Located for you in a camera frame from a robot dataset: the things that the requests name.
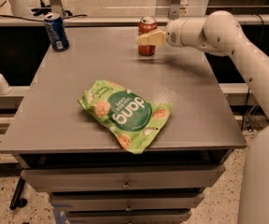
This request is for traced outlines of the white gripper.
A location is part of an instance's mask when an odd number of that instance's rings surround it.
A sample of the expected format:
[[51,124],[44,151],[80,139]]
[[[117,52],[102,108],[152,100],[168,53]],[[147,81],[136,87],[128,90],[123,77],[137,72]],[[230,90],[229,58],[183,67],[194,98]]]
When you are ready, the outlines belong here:
[[135,42],[141,46],[158,46],[166,42],[172,47],[184,47],[182,42],[182,28],[186,21],[182,19],[170,20],[162,30],[152,30],[139,35]]

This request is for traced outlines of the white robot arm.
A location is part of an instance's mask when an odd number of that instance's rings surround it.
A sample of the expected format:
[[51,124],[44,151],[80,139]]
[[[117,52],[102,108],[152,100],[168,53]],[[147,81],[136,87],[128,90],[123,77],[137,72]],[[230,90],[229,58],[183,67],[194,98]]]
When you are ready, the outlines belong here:
[[[231,13],[220,10],[201,19],[172,20],[163,30],[139,35],[135,42],[228,56],[269,120],[269,57],[249,41]],[[269,126],[249,146],[237,224],[269,224]]]

